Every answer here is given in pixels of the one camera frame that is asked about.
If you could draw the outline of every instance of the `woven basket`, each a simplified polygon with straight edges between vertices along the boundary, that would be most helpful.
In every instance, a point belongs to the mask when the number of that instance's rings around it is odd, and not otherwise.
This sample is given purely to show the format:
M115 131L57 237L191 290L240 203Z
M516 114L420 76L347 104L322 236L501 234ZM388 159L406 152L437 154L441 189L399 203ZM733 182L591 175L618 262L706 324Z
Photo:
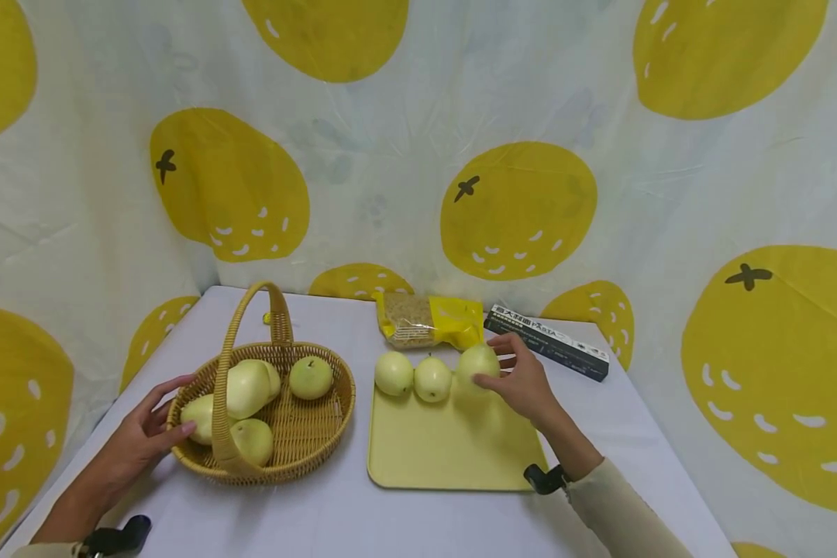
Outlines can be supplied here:
M242 315L250 299L262 288L270 292L270 342L233 348ZM341 441L356 400L353 375L344 360L329 349L312 343L295 343L288 305L276 284L253 284L232 316L219 356L202 364L195 380L180 388L167 416L167 427L177 426L180 411L189 401L214 392L213 447L185 440L173 452L189 469L221 483L256 485L294 481L323 464ZM335 381L322 398L302 401L288 389L288 374L297 360L316 356L329 363ZM229 368L249 358L272 363L282 378L282 392L254 416L273 430L273 456L265 467L255 467L239 454L229 434L226 396L221 395L226 393Z

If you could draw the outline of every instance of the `bag of grains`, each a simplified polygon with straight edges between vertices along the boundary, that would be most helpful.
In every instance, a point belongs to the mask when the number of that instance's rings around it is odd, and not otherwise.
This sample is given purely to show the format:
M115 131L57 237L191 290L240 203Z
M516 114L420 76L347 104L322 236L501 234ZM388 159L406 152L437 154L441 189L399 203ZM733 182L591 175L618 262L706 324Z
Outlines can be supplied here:
M394 348L441 342L464 351L484 340L484 306L446 296L375 293L378 328Z

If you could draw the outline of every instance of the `yellow cutting board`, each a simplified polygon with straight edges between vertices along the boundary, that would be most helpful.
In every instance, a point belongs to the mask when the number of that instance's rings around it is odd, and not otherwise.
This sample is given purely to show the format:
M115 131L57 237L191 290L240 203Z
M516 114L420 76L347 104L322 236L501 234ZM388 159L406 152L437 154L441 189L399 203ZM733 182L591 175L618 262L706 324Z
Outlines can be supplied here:
M373 389L368 475L385 488L531 490L524 469L546 468L536 430L498 395L453 391L437 404Z

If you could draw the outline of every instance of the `curtain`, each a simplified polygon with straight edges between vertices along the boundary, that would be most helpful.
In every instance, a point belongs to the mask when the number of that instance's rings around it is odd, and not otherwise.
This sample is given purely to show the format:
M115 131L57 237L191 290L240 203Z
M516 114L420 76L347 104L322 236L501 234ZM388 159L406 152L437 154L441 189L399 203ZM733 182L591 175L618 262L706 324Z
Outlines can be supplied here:
M837 556L837 0L0 0L0 540L262 280L595 322L741 557Z

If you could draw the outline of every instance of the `table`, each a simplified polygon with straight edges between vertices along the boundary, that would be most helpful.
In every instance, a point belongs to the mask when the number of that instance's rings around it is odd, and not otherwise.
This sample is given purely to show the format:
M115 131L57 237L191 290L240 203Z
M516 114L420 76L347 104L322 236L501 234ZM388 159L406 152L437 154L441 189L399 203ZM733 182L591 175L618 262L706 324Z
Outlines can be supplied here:
M156 383L195 371L219 352L244 291L209 288L96 427L54 486L3 546L24 546L53 502L102 447L121 419ZM103 525L144 513L152 534L141 556L607 556L563 493L537 494L387 490L366 472L373 368L384 352L374 303L287 294L294 338L327 346L350 365L357 403L341 445L313 474L288 485L215 485L172 456L155 466ZM267 298L248 306L237 344L268 340L261 317ZM343 328L340 324L349 324ZM607 348L594 324L543 323ZM453 363L452 349L439 349ZM735 556L694 484L667 444L616 358L601 384L551 360L549 382L596 447L623 471L696 557ZM544 444L550 463L555 463Z

